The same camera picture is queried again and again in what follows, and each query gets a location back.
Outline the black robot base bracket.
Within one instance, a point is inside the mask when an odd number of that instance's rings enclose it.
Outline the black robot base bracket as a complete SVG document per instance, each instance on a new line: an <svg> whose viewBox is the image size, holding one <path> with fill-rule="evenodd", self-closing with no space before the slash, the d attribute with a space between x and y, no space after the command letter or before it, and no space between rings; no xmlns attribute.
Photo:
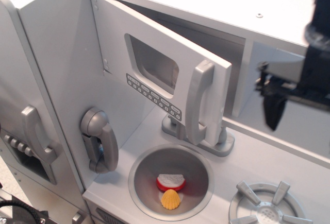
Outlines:
<svg viewBox="0 0 330 224"><path fill-rule="evenodd" d="M48 211L38 211L19 198L3 190L1 184L1 223L56 223Z"/></svg>

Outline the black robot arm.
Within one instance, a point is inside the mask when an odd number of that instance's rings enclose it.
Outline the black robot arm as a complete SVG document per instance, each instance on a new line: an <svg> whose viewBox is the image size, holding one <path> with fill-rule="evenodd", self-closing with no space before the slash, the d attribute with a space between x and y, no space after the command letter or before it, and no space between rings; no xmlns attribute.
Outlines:
<svg viewBox="0 0 330 224"><path fill-rule="evenodd" d="M329 0L315 0L311 22L305 28L309 46L296 62L262 62L255 89L263 96L267 126L276 130L286 102L329 111Z"/></svg>

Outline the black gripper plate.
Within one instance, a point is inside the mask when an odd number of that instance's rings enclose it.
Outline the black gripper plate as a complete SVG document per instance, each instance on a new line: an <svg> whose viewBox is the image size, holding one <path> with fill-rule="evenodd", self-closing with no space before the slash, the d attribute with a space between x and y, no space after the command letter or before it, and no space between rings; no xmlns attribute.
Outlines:
<svg viewBox="0 0 330 224"><path fill-rule="evenodd" d="M287 100L329 109L329 50L309 46L303 59L262 62L258 70L256 90L264 96L265 122L272 131L281 121Z"/></svg>

